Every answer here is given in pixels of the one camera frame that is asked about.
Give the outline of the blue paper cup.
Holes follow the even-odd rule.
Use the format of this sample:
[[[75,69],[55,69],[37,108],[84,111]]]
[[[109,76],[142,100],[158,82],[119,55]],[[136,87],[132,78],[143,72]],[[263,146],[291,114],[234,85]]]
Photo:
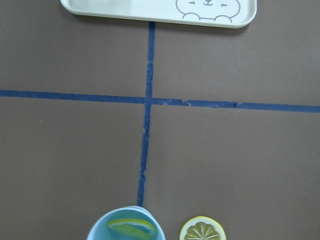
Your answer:
[[[103,215],[91,228],[88,240],[165,240],[165,234],[143,207],[127,206]]]

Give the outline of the cream bear tray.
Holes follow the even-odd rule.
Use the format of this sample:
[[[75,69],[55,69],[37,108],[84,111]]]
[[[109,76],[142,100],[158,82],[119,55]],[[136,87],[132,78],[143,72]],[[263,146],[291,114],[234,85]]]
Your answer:
[[[238,29],[256,16],[255,0],[63,0],[76,15]]]

